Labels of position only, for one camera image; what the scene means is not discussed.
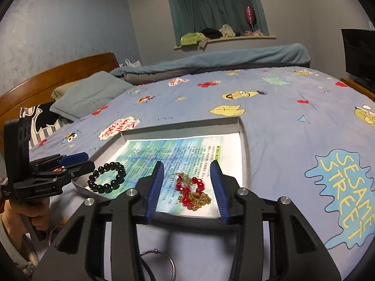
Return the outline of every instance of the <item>wooden table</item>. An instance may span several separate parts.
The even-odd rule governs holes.
[[[359,85],[357,82],[355,82],[352,79],[349,78],[341,78],[341,81],[347,84],[348,86],[352,87],[356,91],[362,93],[363,95],[366,95],[368,98],[370,98],[372,101],[375,102],[375,94],[369,90],[367,90],[365,87]]]

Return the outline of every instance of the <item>gray sleeve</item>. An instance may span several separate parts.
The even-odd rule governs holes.
[[[27,276],[30,276],[38,265],[39,259],[33,250],[28,252],[31,254],[30,258],[32,262],[26,261],[25,258],[21,256],[21,254],[14,248],[12,242],[9,240],[8,235],[5,232],[2,217],[3,214],[0,214],[0,242],[5,251],[8,253],[9,257],[17,265],[18,269],[20,269]],[[27,242],[27,237],[25,235],[23,237],[22,244],[25,244],[27,248],[30,249],[30,245]]]

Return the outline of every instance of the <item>black monitor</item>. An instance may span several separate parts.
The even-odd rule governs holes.
[[[356,76],[355,81],[375,92],[375,31],[342,30],[346,72]]]

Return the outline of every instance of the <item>hand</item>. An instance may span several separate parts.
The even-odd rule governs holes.
[[[21,250],[22,236],[28,233],[22,221],[21,214],[31,217],[31,223],[38,230],[47,230],[51,211],[49,209],[49,198],[40,200],[39,204],[27,204],[18,200],[5,201],[4,213],[2,216],[3,225],[9,240],[14,248]]]

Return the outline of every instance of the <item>green curtain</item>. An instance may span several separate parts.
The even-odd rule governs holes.
[[[260,0],[168,0],[171,9],[176,43],[187,33],[200,32],[205,28],[220,29],[229,24],[235,33],[251,30],[246,22],[244,8],[252,6],[257,23],[254,28],[268,35],[266,17]]]

